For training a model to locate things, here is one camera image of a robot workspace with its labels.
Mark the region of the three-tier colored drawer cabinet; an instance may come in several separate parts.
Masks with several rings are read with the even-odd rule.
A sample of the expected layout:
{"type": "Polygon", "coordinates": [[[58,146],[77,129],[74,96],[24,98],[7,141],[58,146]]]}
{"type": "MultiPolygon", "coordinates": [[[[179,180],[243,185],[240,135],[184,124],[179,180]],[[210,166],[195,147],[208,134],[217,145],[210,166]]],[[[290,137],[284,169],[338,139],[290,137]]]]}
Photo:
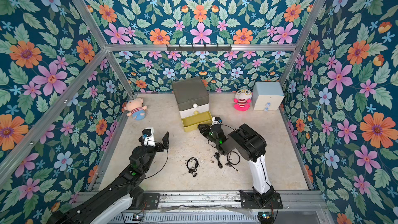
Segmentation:
{"type": "Polygon", "coordinates": [[[182,119],[209,111],[209,93],[200,77],[174,82],[172,89],[182,119]]]}

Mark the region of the black wired earphones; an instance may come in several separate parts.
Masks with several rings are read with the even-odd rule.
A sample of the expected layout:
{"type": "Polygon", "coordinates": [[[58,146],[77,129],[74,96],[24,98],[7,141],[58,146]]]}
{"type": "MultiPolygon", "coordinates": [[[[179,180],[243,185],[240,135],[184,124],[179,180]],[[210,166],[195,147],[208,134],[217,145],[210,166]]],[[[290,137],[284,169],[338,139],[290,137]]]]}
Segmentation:
{"type": "Polygon", "coordinates": [[[221,163],[219,152],[214,153],[214,155],[210,158],[210,162],[216,163],[218,165],[218,168],[220,168],[220,169],[223,168],[223,164],[221,163]]]}
{"type": "Polygon", "coordinates": [[[240,163],[240,155],[236,151],[231,151],[228,154],[226,154],[226,160],[227,160],[227,162],[225,163],[225,165],[227,167],[233,168],[236,172],[239,173],[239,170],[235,166],[240,163]],[[237,162],[234,162],[232,155],[237,156],[237,159],[238,159],[237,162]]]}
{"type": "Polygon", "coordinates": [[[196,177],[197,174],[197,169],[199,167],[199,162],[197,158],[191,157],[188,160],[185,161],[185,165],[188,169],[188,173],[191,174],[193,177],[196,177]]]}

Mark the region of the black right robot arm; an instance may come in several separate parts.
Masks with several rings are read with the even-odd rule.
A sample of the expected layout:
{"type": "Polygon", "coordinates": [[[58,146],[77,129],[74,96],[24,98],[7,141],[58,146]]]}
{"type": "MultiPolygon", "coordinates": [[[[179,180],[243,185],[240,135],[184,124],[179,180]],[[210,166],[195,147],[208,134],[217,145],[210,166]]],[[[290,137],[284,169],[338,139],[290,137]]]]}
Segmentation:
{"type": "Polygon", "coordinates": [[[253,180],[254,200],[259,206],[265,206],[276,192],[269,180],[265,165],[266,141],[247,124],[241,125],[228,135],[224,134],[221,124],[200,124],[198,130],[214,143],[220,155],[228,155],[237,150],[248,164],[253,180]]]}

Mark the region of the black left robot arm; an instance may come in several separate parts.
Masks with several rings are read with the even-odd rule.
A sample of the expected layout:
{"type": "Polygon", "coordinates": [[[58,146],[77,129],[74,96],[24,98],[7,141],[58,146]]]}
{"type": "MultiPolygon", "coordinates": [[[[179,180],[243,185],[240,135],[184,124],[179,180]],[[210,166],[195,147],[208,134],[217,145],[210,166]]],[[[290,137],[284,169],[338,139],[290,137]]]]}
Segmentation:
{"type": "Polygon", "coordinates": [[[162,141],[155,141],[153,131],[145,129],[129,157],[129,164],[108,186],[86,202],[66,212],[57,211],[48,219],[49,224],[106,224],[130,207],[144,204],[144,190],[140,187],[146,173],[159,152],[168,151],[169,133],[162,141]]]}

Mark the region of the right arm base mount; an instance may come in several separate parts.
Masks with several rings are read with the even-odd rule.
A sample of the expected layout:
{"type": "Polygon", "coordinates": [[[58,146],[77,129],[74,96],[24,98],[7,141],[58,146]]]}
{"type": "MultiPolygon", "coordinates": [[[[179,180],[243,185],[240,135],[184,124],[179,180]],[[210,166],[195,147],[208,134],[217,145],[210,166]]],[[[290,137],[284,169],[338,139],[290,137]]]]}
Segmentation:
{"type": "Polygon", "coordinates": [[[273,210],[284,208],[280,194],[272,189],[262,195],[256,191],[245,192],[240,190],[239,195],[242,208],[273,210]]]}

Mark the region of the black hook rail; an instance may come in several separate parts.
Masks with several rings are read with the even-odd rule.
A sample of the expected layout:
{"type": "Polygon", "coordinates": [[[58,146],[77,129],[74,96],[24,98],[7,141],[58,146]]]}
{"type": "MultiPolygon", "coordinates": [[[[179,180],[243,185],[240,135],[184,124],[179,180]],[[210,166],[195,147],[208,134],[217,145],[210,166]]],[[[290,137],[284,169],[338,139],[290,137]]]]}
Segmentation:
{"type": "Polygon", "coordinates": [[[197,51],[208,51],[208,52],[223,52],[232,51],[231,45],[166,45],[167,51],[177,52],[197,52],[197,51]]]}

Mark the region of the pink pig plush toy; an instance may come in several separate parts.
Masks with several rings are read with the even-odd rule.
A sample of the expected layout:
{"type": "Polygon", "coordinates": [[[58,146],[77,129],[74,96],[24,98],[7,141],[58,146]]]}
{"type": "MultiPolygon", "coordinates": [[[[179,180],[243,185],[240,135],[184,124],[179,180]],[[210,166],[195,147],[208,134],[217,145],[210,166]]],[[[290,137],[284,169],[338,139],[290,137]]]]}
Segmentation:
{"type": "Polygon", "coordinates": [[[144,105],[143,98],[128,101],[123,109],[127,111],[126,115],[133,120],[139,121],[146,117],[147,106],[144,105]]]}

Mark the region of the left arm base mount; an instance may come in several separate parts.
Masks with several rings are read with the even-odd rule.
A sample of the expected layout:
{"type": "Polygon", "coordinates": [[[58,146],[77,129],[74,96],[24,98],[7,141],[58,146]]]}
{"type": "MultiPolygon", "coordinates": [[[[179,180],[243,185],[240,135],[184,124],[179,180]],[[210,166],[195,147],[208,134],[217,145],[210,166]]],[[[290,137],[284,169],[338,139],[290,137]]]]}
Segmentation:
{"type": "Polygon", "coordinates": [[[127,196],[131,205],[127,210],[153,210],[157,209],[160,203],[160,194],[151,191],[144,191],[140,186],[132,189],[127,196]]]}

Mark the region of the pink white plush toy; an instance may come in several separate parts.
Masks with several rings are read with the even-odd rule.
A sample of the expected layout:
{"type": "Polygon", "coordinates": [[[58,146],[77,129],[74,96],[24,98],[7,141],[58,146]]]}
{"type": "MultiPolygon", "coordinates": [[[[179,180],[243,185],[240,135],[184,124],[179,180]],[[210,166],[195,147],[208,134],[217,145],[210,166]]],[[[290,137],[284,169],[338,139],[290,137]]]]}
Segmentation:
{"type": "Polygon", "coordinates": [[[247,88],[239,89],[235,93],[234,108],[237,111],[245,112],[250,109],[252,102],[252,92],[247,88]]]}

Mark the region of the white blue mini drawer cabinet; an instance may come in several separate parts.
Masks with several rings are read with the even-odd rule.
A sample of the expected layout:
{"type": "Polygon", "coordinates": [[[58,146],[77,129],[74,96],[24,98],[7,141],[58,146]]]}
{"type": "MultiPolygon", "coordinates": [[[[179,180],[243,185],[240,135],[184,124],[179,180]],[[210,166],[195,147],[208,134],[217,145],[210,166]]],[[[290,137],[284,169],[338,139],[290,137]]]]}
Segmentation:
{"type": "Polygon", "coordinates": [[[252,91],[255,111],[277,111],[285,95],[279,82],[256,82],[252,91]]]}

